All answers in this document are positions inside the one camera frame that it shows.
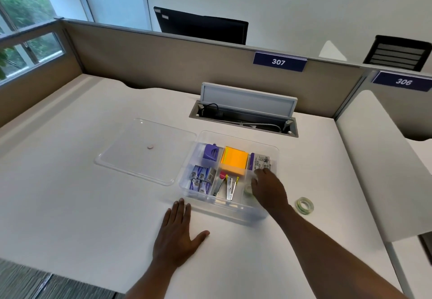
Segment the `person's left hand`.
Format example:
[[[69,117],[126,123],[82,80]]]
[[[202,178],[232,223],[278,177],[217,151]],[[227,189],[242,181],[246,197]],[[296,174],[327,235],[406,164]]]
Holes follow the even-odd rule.
[[[171,225],[166,229],[159,229],[153,246],[153,259],[165,260],[181,267],[200,246],[192,246],[190,236],[191,205],[187,205],[187,223],[185,226],[177,224],[178,201],[172,205]]]

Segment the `person's right hand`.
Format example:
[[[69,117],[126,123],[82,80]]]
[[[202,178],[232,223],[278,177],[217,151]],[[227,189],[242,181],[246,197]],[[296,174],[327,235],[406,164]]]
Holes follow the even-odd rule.
[[[254,197],[259,204],[274,219],[283,215],[290,205],[281,181],[269,169],[255,170],[254,175],[258,179],[258,194]]]

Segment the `person's left forearm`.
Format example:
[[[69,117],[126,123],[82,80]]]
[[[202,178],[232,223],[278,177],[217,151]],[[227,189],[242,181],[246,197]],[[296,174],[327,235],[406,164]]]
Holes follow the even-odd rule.
[[[178,266],[154,259],[143,276],[127,291],[124,299],[164,299]]]

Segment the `person's right forearm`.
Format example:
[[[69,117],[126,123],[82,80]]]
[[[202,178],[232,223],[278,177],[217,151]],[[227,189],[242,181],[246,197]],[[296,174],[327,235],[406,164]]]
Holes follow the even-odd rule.
[[[268,212],[288,238],[316,299],[408,299],[289,204]]]

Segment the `silver staple remover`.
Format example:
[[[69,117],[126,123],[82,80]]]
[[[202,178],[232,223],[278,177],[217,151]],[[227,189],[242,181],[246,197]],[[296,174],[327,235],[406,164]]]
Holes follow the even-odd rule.
[[[228,201],[232,201],[236,185],[239,181],[239,176],[233,176],[232,177],[232,176],[226,175],[225,179],[226,179],[226,199]]]

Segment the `purple and white card box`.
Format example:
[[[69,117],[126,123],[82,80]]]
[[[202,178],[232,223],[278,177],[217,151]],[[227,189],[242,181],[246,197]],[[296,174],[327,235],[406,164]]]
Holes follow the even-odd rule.
[[[248,163],[247,170],[271,170],[271,157],[263,154],[251,153]]]

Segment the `orange sticky note pad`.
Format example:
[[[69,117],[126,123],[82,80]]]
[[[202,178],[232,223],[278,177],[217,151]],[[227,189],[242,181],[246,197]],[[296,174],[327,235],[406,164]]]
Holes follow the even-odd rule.
[[[221,169],[231,174],[236,174],[239,176],[245,175],[249,153],[232,147],[230,148],[231,155],[229,164],[224,165],[220,163]]]

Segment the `pink-topped silver stapler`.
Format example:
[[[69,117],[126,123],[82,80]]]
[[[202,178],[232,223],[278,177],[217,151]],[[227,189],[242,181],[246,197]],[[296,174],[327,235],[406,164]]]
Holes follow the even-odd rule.
[[[219,178],[216,182],[216,186],[215,186],[214,191],[212,193],[213,196],[215,196],[215,197],[218,196],[218,194],[219,194],[220,190],[222,189],[222,186],[225,182],[225,178],[226,178],[226,172],[224,170],[222,170],[219,174]]]

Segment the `clear plastic organizer box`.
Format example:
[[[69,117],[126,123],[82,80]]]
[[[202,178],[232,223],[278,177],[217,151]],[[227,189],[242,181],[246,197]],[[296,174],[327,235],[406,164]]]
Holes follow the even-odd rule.
[[[203,159],[204,147],[206,144],[216,144],[219,147],[217,161]],[[225,147],[232,147],[249,153],[263,154],[271,157],[271,171],[276,174],[279,159],[279,149],[275,146],[264,144],[256,141],[241,139],[228,136],[225,134],[202,131],[197,142],[193,145],[191,154],[186,160],[185,169],[179,179],[179,186],[187,199],[197,201],[197,206],[208,214],[224,216],[231,220],[238,220],[240,223],[252,223],[265,219],[268,216],[267,211],[258,203],[257,199],[248,197],[244,194],[245,184],[251,184],[251,179],[255,176],[254,171],[246,169],[246,174],[239,176],[226,172],[229,176],[239,176],[236,185],[233,200],[226,199],[226,180],[217,197],[212,193],[222,171],[220,160]],[[216,176],[210,194],[194,192],[188,189],[190,174],[195,165],[203,167],[213,167],[216,169]]]

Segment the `purple pencil sharpener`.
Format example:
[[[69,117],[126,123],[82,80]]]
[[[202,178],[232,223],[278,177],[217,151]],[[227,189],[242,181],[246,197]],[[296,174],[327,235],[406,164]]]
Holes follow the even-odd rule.
[[[203,159],[217,161],[219,155],[219,147],[214,144],[206,144],[203,152]]]

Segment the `blue number sign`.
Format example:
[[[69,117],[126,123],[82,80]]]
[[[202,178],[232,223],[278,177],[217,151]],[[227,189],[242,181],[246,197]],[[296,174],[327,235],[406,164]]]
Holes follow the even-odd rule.
[[[385,85],[421,92],[432,90],[432,78],[413,76],[410,74],[380,71],[371,81],[373,84]]]
[[[275,53],[257,51],[254,54],[253,64],[259,66],[273,67],[288,71],[303,72],[307,58],[287,56]]]

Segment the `beige desk partition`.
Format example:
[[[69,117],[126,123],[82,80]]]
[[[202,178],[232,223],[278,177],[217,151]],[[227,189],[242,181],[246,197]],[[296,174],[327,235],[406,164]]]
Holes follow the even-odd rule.
[[[253,64],[265,49],[64,18],[0,36],[0,49],[54,33],[63,55],[0,82],[0,127],[81,74],[136,89],[199,94],[203,82],[298,98],[295,111],[334,118],[366,68],[307,58],[302,72]]]

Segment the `beige side partition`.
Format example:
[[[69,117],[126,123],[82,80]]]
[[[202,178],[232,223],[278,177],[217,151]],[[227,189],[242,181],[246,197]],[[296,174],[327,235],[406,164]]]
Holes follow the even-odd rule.
[[[393,122],[409,139],[423,141],[432,138],[432,69],[427,72],[408,71],[395,67],[360,64],[361,77],[343,101],[333,119],[337,120],[355,97],[364,90],[370,90]],[[383,82],[375,82],[379,74],[395,74]],[[398,84],[401,80],[421,80],[421,85]]]

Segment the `black mesh office chair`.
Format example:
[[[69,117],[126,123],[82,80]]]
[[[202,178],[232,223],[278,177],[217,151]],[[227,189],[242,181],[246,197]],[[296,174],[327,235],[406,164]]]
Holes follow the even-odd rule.
[[[431,53],[430,42],[376,35],[363,64],[421,72]]]

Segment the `window with grey frame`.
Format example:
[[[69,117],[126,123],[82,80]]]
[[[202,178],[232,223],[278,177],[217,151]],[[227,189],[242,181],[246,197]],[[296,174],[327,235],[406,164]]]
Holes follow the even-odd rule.
[[[61,18],[94,21],[87,0],[0,0],[0,40]],[[66,54],[59,31],[0,44],[0,86]]]

